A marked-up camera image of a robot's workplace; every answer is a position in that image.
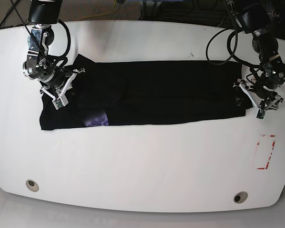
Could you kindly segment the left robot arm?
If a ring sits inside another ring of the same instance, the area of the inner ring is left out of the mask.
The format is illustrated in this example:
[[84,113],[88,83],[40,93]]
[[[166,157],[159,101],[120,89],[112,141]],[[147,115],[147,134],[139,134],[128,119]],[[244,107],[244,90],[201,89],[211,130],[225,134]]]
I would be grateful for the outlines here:
[[283,98],[276,89],[285,84],[285,64],[278,53],[278,42],[270,31],[271,20],[266,10],[258,0],[227,0],[226,8],[231,14],[232,22],[239,28],[232,32],[227,39],[227,50],[232,53],[231,40],[237,32],[244,31],[252,34],[252,46],[259,54],[259,65],[253,65],[233,56],[233,59],[249,67],[253,79],[241,80],[238,85],[246,93],[255,93],[261,99],[257,104],[256,118],[264,120],[268,110],[277,110]]

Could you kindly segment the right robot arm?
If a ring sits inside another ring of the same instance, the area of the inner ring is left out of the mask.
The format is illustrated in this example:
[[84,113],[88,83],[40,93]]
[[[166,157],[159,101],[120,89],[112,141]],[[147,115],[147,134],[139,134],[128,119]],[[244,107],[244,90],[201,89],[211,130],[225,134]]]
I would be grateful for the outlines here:
[[[71,37],[69,28],[59,19],[61,0],[33,0],[31,2],[28,22],[34,26],[28,30],[28,54],[23,63],[23,74],[30,80],[41,82],[41,93],[52,99],[58,110],[65,107],[69,101],[66,92],[72,89],[72,82],[85,69],[69,70],[64,67],[68,62],[67,54],[70,51]],[[49,55],[49,46],[54,40],[51,28],[54,24],[61,24],[66,31],[67,47],[61,56]]]

